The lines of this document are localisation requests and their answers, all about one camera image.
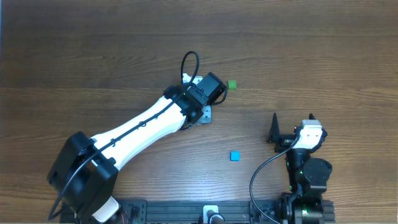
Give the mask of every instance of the cable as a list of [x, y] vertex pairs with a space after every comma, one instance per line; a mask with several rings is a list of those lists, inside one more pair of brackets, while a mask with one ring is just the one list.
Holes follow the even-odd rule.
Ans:
[[219, 102], [214, 102], [214, 103], [212, 103], [211, 105], [218, 105], [218, 104], [222, 104], [224, 101], [225, 101], [225, 99], [226, 99], [226, 95], [228, 94], [228, 90], [227, 89], [225, 89], [225, 92], [224, 92], [224, 96], [223, 96], [223, 99], [221, 100], [221, 101], [219, 101]]
[[271, 157], [270, 159], [266, 160], [263, 164], [261, 164], [261, 166], [259, 166], [257, 168], [257, 170], [254, 172], [253, 176], [251, 177], [250, 180], [250, 186], [249, 186], [249, 191], [250, 191], [250, 199], [253, 202], [253, 205], [263, 214], [265, 215], [267, 218], [269, 218], [271, 221], [273, 221], [276, 224], [280, 224], [278, 221], [274, 220], [273, 218], [271, 218], [269, 215], [267, 215], [265, 212], [263, 212], [260, 207], [257, 205], [256, 201], [254, 200], [254, 196], [253, 196], [253, 182], [254, 182], [254, 178], [256, 178], [256, 175], [258, 174], [258, 172], [260, 172], [260, 170], [266, 166], [268, 163], [270, 163], [271, 161], [273, 161], [274, 159], [277, 159], [280, 156], [283, 156], [284, 154], [286, 154], [286, 152], [289, 152], [291, 149], [293, 149], [293, 147], [297, 144], [297, 142], [299, 141], [299, 137], [296, 138], [296, 140], [294, 140], [294, 142], [289, 146], [289, 148], [287, 148], [285, 151], [279, 153], [278, 155]]
[[[184, 66], [184, 62], [185, 59], [188, 57], [188, 55], [190, 54], [195, 54], [196, 58], [197, 58], [197, 67], [192, 75], [191, 80], [189, 81], [188, 85], [187, 85], [187, 89], [189, 88], [189, 86], [192, 84], [193, 79], [195, 79], [197, 73], [198, 73], [198, 69], [199, 69], [199, 55], [194, 52], [194, 51], [189, 51], [185, 54], [184, 58], [182, 59], [182, 64], [181, 64], [181, 74], [182, 74], [182, 70], [183, 70], [183, 66]], [[84, 166], [86, 166], [87, 163], [91, 162], [91, 160], [93, 160], [96, 156], [98, 156], [99, 154], [101, 154], [101, 152], [103, 152], [105, 149], [107, 149], [110, 146], [114, 146], [116, 144], [116, 142], [120, 141], [122, 138], [124, 138], [125, 136], [127, 136], [128, 134], [132, 133], [133, 131], [137, 130], [140, 127], [144, 127], [149, 121], [152, 121], [153, 119], [157, 119], [157, 117], [159, 117], [159, 115], [161, 115], [162, 113], [164, 113], [165, 111], [167, 111], [177, 100], [179, 100], [181, 98], [181, 96], [183, 95], [184, 91], [181, 92], [181, 94], [179, 94], [179, 96], [174, 99], [171, 103], [169, 103], [165, 108], [163, 108], [161, 111], [159, 111], [158, 113], [156, 113], [155, 115], [151, 116], [150, 118], [146, 119], [145, 121], [141, 121], [139, 122], [137, 125], [135, 125], [133, 128], [131, 128], [130, 130], [126, 131], [125, 133], [121, 134], [119, 137], [117, 137], [116, 139], [112, 139], [109, 143], [107, 143], [105, 146], [103, 146], [101, 149], [98, 149], [96, 152], [94, 152], [93, 155], [91, 155], [89, 158], [87, 158], [77, 169], [76, 171], [72, 174], [72, 176], [69, 178], [68, 182], [65, 184], [65, 186], [63, 187], [61, 193], [58, 195], [57, 199], [55, 199], [54, 204], [50, 210], [49, 213], [49, 217], [47, 218], [48, 221], [53, 220], [54, 218], [56, 218], [57, 216], [59, 216], [66, 208], [61, 208], [59, 211], [57, 211], [56, 213], [54, 213], [55, 209], [57, 209], [58, 204], [60, 203], [62, 197], [65, 195], [65, 192], [67, 191], [67, 188], [71, 185], [72, 180], [76, 177], [77, 173], [79, 173], [79, 171], [82, 170], [82, 168]]]

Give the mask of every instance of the small cube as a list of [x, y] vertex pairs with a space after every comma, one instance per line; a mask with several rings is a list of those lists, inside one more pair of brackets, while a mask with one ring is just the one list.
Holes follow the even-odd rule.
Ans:
[[236, 80], [228, 80], [228, 90], [236, 90]]
[[231, 152], [231, 161], [239, 161], [241, 159], [240, 152]]

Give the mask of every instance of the wooden table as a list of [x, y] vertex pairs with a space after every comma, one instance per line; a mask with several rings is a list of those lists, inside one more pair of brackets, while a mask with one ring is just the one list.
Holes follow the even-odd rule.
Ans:
[[[283, 132], [313, 113], [329, 132], [313, 156], [333, 164], [324, 198], [336, 219], [397, 221], [396, 0], [3, 0], [0, 221], [44, 222], [57, 196], [45, 178], [67, 137], [153, 105], [179, 82], [188, 50], [200, 54], [200, 75], [238, 89], [211, 124], [136, 156], [115, 196], [249, 200], [252, 173], [274, 155], [273, 112]], [[254, 188], [257, 198], [289, 191], [284, 160]]]

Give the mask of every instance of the brown tabletop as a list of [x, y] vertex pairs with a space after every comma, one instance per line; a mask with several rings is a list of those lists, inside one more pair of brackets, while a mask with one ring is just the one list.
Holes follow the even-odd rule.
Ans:
[[[397, 221], [398, 1], [2, 1], [0, 221], [44, 222], [47, 172], [71, 134], [103, 133], [179, 82], [185, 52], [238, 89], [213, 122], [167, 136], [119, 173], [116, 197], [249, 200], [281, 131], [313, 113], [329, 132], [312, 156], [333, 173], [339, 222]], [[190, 58], [186, 71], [192, 73]], [[239, 162], [229, 161], [240, 151]], [[283, 159], [257, 198], [289, 191]]]

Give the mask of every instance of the robotic arm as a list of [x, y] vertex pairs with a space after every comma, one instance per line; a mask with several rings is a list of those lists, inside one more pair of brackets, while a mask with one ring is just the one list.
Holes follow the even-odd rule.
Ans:
[[[184, 56], [183, 63], [189, 54]], [[119, 170], [135, 155], [156, 140], [192, 126], [203, 115], [203, 107], [215, 105], [226, 86], [213, 73], [168, 87], [164, 95], [147, 111], [122, 126], [87, 138], [78, 132], [66, 141], [47, 180], [59, 192], [49, 220], [63, 198], [83, 223], [117, 223], [120, 205], [111, 196]]]

